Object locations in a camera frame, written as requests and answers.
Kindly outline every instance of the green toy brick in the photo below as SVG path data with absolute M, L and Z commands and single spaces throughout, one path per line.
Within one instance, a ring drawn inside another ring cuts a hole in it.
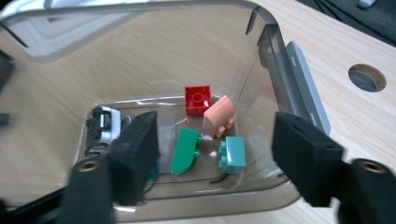
M 247 166 L 243 137 L 227 136 L 219 147 L 219 169 L 224 174 L 239 175 Z
M 175 157 L 171 174 L 180 175 L 186 172 L 200 156 L 197 149 L 202 144 L 202 137 L 198 131 L 181 128 L 178 134 Z

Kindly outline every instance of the wooden table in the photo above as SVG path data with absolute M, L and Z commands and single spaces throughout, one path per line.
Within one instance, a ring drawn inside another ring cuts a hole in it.
M 396 62 L 396 48 L 292 0 L 253 0 L 253 2 L 265 7 L 275 16 L 285 43 L 293 40 L 303 50 L 332 125 L 331 138 L 346 148 L 345 161 L 350 161 L 352 158 L 367 158 L 382 162 L 395 170 L 396 138 L 393 131 L 396 127 L 396 96 L 394 94 L 396 76 L 392 66 Z M 0 43 L 0 47 L 8 52 L 11 50 L 7 44 Z M 369 64 L 381 71 L 387 80 L 386 88 L 380 92 L 368 92 L 352 84 L 348 77 L 348 70 L 358 63 Z M 36 85 L 39 91 L 39 83 L 34 83 L 32 80 L 32 85 Z M 83 93 L 74 92 L 76 96 L 86 97 L 87 94 L 93 94 L 94 90 L 87 90 Z M 48 96 L 43 92 L 40 94 L 45 101 Z M 17 153 L 17 156 L 12 159 L 23 166 L 23 158 L 21 158 L 23 156 Z M 49 161 L 47 165 L 64 171 L 65 167 L 70 164 L 51 164 Z M 39 184 L 40 181 L 49 181 L 55 177 L 41 176 L 40 178 L 42 179 L 25 181 L 34 181 Z M 60 181 L 60 186 L 63 184 L 59 176 L 56 180 Z M 304 200 L 300 200 L 288 207 L 270 212 L 160 223 L 335 223 L 336 205 L 333 203 L 332 208 L 313 209 Z

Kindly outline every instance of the transparent bin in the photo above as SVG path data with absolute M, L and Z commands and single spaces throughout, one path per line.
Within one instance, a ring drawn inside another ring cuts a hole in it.
M 103 17 L 114 20 L 104 24 Z M 92 28 L 63 27 L 68 20 Z M 175 120 L 172 137 L 191 128 L 204 139 L 186 173 L 160 175 L 146 204 L 116 211 L 118 221 L 263 211 L 299 198 L 272 159 L 275 113 L 312 121 L 314 112 L 265 9 L 243 1 L 150 2 L 43 8 L 2 23 L 8 32 L 0 31 L 0 49 L 15 64 L 0 98 L 0 112 L 10 114 L 0 128 L 0 197 L 11 206 L 67 185 L 73 164 L 85 159 L 85 122 L 99 105 L 132 118 L 156 110 Z M 225 136 L 245 139 L 247 167 L 222 181 L 213 180 L 222 175 L 224 137 L 210 137 L 203 118 L 184 108 L 184 88 L 204 85 L 212 102 L 227 95 L 235 105 Z

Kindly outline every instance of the red toy brick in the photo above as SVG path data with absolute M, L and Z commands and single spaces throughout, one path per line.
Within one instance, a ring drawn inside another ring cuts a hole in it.
M 194 86 L 185 88 L 184 104 L 187 116 L 203 116 L 204 112 L 212 106 L 210 86 Z

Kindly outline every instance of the white and black toy vehicle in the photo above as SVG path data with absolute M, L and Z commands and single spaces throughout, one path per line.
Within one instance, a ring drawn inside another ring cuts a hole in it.
M 131 124 L 131 118 L 122 118 L 119 110 L 99 106 L 92 110 L 92 118 L 87 119 L 86 157 L 95 157 L 108 152 L 122 129 Z

